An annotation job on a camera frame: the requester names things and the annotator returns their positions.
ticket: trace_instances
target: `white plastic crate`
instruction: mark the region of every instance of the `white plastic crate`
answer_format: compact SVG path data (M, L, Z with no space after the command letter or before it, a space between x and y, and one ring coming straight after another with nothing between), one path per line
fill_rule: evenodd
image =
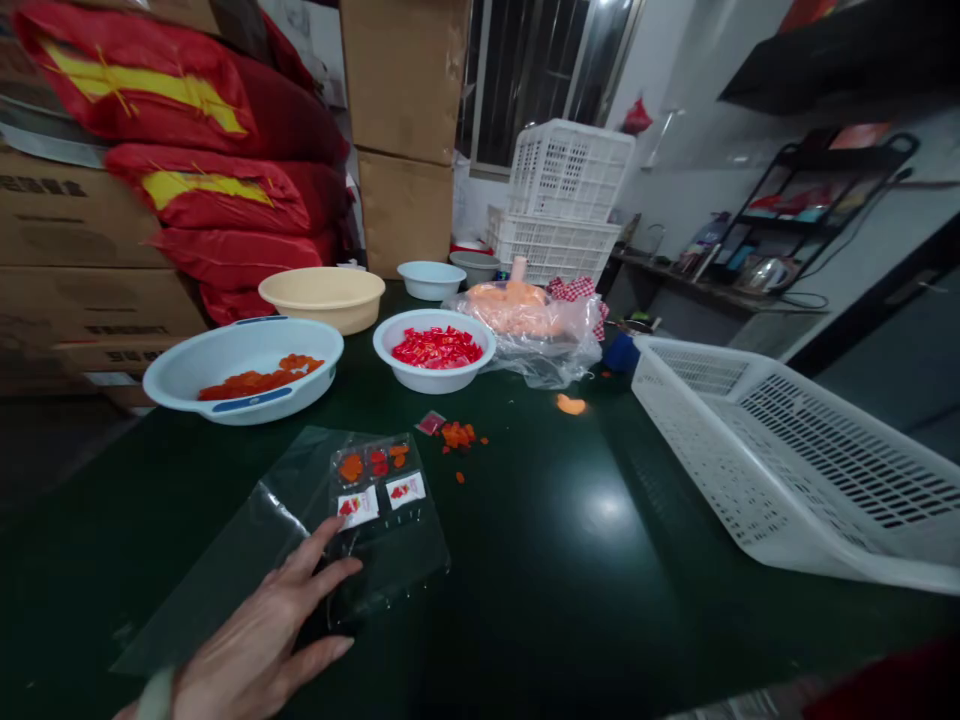
M635 138L568 120L517 137L507 212L606 222L623 184Z
M555 277L564 281L581 275L594 284L600 279L622 228L608 223L551 220L528 215L506 215L489 209L487 244L509 272L513 258L527 258L526 282L546 285Z
M960 595L960 468L770 358L636 344L634 394L754 559Z

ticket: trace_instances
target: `hand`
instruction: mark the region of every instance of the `hand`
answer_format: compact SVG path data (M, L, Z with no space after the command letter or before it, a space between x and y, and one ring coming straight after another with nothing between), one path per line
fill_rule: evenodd
M312 576L323 549L343 526L329 518L268 574L256 592L188 662L174 683L173 720L261 720L353 645L326 637L291 656L300 627L317 604L363 566L345 558ZM135 705L115 720L133 718Z

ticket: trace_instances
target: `small white label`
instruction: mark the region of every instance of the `small white label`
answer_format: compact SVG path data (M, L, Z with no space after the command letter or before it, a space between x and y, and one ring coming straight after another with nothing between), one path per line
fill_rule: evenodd
M337 498L337 515L346 517L341 532L380 517L377 506L377 488L371 485L362 493L341 495Z
M97 387L119 387L122 385L139 385L127 373L84 373L87 380Z
M396 510L414 500L423 500L427 491L423 487L423 476L416 472L400 480L387 483L387 497L390 498L390 507Z

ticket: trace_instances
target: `dark green tabletop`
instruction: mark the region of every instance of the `dark green tabletop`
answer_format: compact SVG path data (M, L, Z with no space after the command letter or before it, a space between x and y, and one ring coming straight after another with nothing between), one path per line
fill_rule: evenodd
M426 305L390 283L380 315ZM109 717L141 684L107 668L305 425L387 435L431 409L490 438L463 459L418 435L451 572L370 618L283 717L500 703L656 716L960 627L955 600L743 554L629 378L572 387L589 403L579 417L505 372L418 395L371 335L347 338L331 390L285 420L230 428L156 410L0 536L5 717Z

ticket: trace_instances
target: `red packet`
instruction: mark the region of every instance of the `red packet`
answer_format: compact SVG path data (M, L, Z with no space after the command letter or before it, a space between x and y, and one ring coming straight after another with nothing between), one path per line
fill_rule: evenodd
M386 485L387 497L390 498L390 507L396 510L414 500L422 500L427 496L423 487L423 476L420 473L407 475L405 478L394 480Z
M440 432L440 428L443 427L443 424L447 419L438 412L431 410L426 415L423 416L423 420L414 425L417 430L427 435L434 435L435 433Z
M376 487L371 485L361 493L338 496L337 515L347 518L341 532L370 520L376 520L380 517Z

